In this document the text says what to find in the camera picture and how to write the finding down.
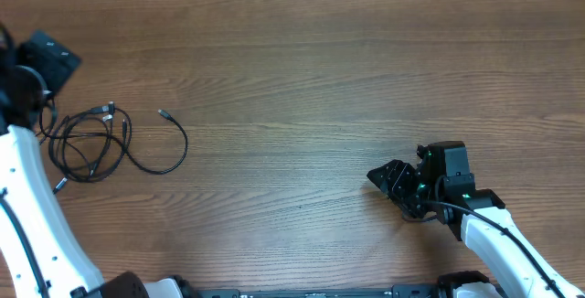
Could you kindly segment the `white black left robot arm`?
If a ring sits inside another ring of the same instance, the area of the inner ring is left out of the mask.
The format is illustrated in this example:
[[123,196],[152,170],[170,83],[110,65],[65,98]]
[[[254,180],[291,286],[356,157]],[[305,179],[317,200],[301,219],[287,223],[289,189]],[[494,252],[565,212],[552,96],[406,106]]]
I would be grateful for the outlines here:
[[51,189],[34,132],[80,58],[42,31],[15,46],[1,32],[1,252],[19,297],[189,297],[180,278],[105,281]]

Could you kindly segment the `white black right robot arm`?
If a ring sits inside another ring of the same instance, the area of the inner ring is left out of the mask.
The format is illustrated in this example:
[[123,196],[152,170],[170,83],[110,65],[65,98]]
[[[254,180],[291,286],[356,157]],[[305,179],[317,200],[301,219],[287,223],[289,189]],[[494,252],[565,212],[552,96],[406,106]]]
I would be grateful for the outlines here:
[[448,226],[496,279],[491,283],[478,271],[444,275],[432,296],[583,296],[526,239],[503,200],[491,189],[477,188],[463,142],[420,145],[417,156],[417,165],[394,159],[370,170],[367,178],[399,208],[404,220],[437,220]]

